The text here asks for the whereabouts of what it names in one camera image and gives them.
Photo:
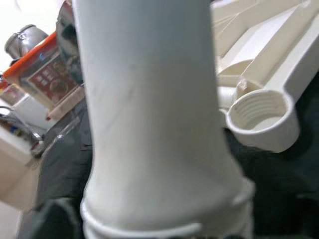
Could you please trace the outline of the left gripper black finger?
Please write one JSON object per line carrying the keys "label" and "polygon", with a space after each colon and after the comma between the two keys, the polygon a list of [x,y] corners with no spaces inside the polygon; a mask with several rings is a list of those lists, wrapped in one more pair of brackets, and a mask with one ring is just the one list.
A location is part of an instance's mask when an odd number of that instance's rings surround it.
{"label": "left gripper black finger", "polygon": [[51,200],[44,208],[41,226],[42,239],[82,239],[82,220],[79,205],[73,199]]}

